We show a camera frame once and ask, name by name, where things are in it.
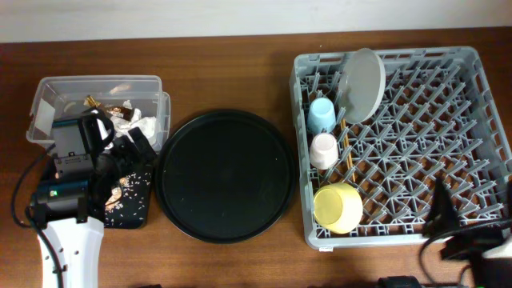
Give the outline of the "white napkin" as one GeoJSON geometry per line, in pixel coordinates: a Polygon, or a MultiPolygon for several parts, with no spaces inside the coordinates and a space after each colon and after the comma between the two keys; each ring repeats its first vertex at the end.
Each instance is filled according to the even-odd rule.
{"type": "Polygon", "coordinates": [[[110,116],[110,120],[114,124],[115,129],[115,137],[120,138],[123,135],[129,136],[128,131],[132,128],[139,127],[140,130],[144,133],[146,138],[148,139],[151,145],[156,143],[156,117],[143,117],[142,112],[139,108],[134,108],[131,105],[130,100],[124,101],[120,106],[124,106],[126,108],[132,108],[134,110],[134,116],[130,121],[124,120],[122,118],[118,118],[115,116],[110,116]]]}

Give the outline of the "gold snack wrapper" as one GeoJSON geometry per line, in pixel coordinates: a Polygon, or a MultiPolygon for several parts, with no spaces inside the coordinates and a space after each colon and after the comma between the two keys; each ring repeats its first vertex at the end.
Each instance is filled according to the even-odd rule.
{"type": "Polygon", "coordinates": [[[95,100],[91,95],[86,96],[84,100],[84,105],[99,109],[106,114],[110,114],[111,116],[122,118],[127,121],[130,121],[134,116],[134,110],[132,108],[126,108],[124,106],[114,106],[111,104],[102,104],[95,100]]]}

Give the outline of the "yellow bowl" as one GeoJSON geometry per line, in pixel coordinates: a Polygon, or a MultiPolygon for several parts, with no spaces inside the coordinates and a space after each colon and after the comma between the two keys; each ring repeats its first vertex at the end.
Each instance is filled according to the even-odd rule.
{"type": "Polygon", "coordinates": [[[362,198],[343,182],[321,187],[314,195],[314,218],[321,227],[336,234],[351,232],[363,214],[362,198]]]}

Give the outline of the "wooden chopstick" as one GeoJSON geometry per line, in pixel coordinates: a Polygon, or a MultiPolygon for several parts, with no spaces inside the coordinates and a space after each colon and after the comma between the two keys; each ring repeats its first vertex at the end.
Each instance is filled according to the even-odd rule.
{"type": "Polygon", "coordinates": [[[342,145],[343,145],[344,153],[346,153],[346,164],[348,166],[350,164],[350,153],[348,150],[348,146],[349,146],[348,141],[349,140],[348,140],[348,132],[346,131],[346,120],[344,118],[342,118],[342,120],[341,120],[341,130],[342,130],[342,136],[343,136],[342,145]]]}
{"type": "Polygon", "coordinates": [[[348,134],[346,134],[344,137],[344,146],[345,146],[345,149],[348,151],[346,164],[347,164],[348,172],[350,173],[350,179],[352,182],[355,182],[355,175],[354,175],[354,172],[352,171],[354,164],[353,164],[353,160],[352,160],[352,156],[351,156],[351,152],[350,152],[350,144],[349,144],[349,135],[348,134]]]}

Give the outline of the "pink plastic cup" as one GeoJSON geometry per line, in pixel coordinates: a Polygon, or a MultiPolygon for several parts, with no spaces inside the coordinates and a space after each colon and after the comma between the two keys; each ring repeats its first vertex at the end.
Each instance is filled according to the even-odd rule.
{"type": "Polygon", "coordinates": [[[338,161],[338,142],[328,133],[317,134],[310,146],[310,164],[320,170],[333,167],[338,161]]]}

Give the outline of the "light grey plate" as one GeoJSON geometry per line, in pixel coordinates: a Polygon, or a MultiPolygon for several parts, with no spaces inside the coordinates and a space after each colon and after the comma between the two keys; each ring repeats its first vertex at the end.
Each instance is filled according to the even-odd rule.
{"type": "Polygon", "coordinates": [[[350,54],[338,84],[344,119],[356,124],[373,116],[382,101],[385,84],[383,61],[373,50],[362,48],[350,54]]]}

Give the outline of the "blue plastic cup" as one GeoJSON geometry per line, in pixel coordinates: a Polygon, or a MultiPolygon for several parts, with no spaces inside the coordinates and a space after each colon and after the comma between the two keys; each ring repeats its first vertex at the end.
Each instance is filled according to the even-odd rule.
{"type": "Polygon", "coordinates": [[[336,126],[332,101],[328,98],[313,100],[310,104],[306,125],[312,134],[330,133],[336,126]]]}

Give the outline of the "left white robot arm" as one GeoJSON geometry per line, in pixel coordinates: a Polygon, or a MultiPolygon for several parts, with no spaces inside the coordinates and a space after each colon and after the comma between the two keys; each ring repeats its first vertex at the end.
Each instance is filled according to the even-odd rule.
{"type": "Polygon", "coordinates": [[[96,122],[54,126],[56,179],[41,182],[26,216],[38,234],[45,287],[98,286],[106,206],[121,178],[156,158],[135,127],[115,138],[96,122]]]}

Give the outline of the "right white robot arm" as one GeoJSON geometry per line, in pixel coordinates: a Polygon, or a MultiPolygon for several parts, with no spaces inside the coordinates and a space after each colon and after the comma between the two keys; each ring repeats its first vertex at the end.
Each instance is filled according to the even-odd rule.
{"type": "Polygon", "coordinates": [[[462,225],[443,180],[435,181],[433,205],[422,228],[426,241],[418,252],[424,275],[436,284],[428,272],[424,252],[434,242],[443,240],[440,257],[447,261],[467,261],[476,287],[511,286],[511,217],[462,225]]]}

